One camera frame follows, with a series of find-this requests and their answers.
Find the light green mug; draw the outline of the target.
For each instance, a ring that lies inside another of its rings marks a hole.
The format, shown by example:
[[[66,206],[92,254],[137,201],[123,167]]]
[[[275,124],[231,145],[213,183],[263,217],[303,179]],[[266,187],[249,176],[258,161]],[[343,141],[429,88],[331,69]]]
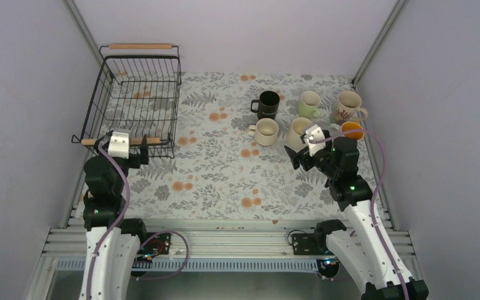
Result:
[[[297,113],[299,117],[308,119],[318,119],[322,117],[322,112],[319,110],[321,97],[314,91],[304,91],[300,95],[297,106]]]

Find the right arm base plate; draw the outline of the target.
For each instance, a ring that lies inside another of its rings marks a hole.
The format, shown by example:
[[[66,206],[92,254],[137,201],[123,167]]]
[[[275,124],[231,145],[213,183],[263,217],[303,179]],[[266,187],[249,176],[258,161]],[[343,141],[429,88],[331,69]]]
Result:
[[[292,232],[290,243],[295,256],[324,256],[330,254],[325,247],[317,244],[314,234]]]

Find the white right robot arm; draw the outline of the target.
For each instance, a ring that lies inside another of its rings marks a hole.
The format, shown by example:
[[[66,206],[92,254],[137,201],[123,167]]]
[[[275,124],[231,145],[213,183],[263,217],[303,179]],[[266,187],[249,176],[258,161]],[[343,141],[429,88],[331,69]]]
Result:
[[[313,244],[320,254],[333,253],[339,259],[361,299],[427,299],[427,284],[402,262],[376,214],[373,191],[358,174],[357,142],[336,137],[311,142],[299,152],[284,149],[294,169],[316,168],[327,177],[325,187],[352,224],[349,232],[338,219],[317,223]]]

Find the cream mug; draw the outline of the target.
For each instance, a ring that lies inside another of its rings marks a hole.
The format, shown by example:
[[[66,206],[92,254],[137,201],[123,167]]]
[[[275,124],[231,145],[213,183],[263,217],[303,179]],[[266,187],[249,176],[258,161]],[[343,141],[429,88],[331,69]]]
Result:
[[[312,121],[305,117],[297,117],[294,119],[286,134],[286,145],[292,150],[298,152],[305,148],[301,136],[304,134],[304,130],[312,126]]]

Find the white patterned mug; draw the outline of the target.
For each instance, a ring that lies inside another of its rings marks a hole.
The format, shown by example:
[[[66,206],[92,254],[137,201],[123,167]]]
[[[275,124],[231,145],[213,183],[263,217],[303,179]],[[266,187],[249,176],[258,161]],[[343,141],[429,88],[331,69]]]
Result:
[[[364,138],[363,128],[359,123],[353,121],[347,121],[339,124],[330,124],[329,132],[331,136],[336,134],[345,133],[344,136],[356,141],[360,141]]]

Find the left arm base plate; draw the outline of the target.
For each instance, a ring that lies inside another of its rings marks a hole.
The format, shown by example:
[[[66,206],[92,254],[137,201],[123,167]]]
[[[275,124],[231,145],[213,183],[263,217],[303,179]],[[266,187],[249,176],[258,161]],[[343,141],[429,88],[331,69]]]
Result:
[[[138,252],[138,261],[152,261],[154,258],[169,254],[171,233],[162,233],[150,239]]]

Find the beige floral mug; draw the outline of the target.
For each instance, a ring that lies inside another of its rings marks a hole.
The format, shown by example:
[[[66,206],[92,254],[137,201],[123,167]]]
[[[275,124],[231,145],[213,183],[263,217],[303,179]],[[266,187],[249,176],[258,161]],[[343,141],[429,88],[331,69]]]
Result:
[[[337,95],[336,106],[332,116],[336,123],[345,121],[360,122],[369,116],[368,111],[362,107],[363,100],[354,91],[342,91]]]

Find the black mug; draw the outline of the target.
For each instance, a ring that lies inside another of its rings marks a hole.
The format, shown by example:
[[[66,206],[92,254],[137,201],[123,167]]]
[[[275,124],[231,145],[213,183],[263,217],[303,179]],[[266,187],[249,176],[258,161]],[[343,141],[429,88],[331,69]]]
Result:
[[[251,101],[250,110],[256,113],[258,119],[275,119],[280,101],[278,93],[264,91],[257,99]]]

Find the tan upturned mug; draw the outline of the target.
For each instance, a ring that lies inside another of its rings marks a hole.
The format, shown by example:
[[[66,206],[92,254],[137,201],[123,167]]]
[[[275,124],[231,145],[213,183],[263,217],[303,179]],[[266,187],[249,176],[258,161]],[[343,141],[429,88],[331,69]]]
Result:
[[[255,125],[248,127],[247,133],[261,146],[277,143],[279,124],[271,118],[260,119]]]

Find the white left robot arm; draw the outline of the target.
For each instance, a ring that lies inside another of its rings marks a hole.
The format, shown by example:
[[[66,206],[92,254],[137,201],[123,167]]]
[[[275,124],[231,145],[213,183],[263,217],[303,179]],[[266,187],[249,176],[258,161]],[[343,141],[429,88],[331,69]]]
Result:
[[[80,299],[125,299],[134,257],[149,244],[141,219],[125,219],[129,207],[128,172],[148,161],[132,154],[125,132],[110,132],[94,142],[97,155],[84,165],[86,263]]]

